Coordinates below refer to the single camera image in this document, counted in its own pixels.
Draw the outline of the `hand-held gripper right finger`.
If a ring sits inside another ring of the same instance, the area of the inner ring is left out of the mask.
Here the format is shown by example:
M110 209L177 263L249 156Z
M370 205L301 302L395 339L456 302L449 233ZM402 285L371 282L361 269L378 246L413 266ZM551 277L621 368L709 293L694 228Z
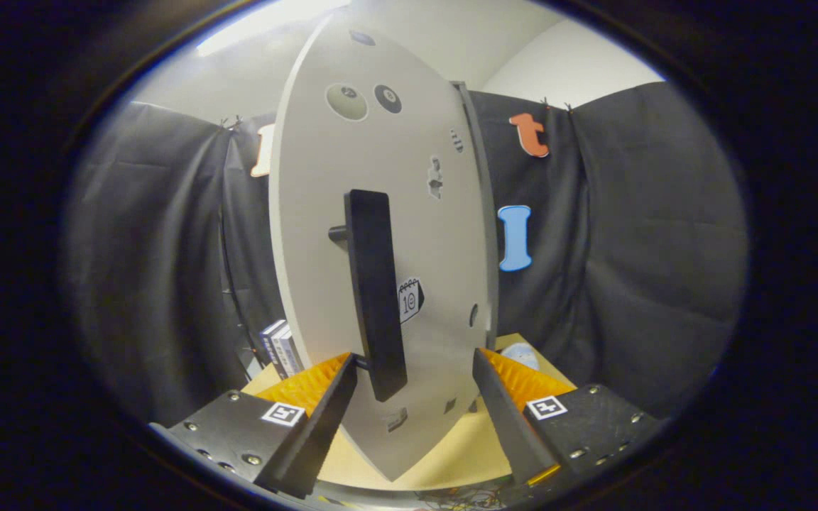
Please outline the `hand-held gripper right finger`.
M518 484L587 484L665 429L607 386L574 388L484 348L473 376Z

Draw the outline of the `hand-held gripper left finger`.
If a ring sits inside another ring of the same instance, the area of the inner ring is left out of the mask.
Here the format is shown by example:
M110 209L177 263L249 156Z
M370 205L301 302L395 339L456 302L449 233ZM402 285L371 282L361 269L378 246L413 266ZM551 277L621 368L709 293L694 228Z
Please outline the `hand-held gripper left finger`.
M312 494L357 385L355 353L318 363L257 395L228 390L156 436L237 491Z

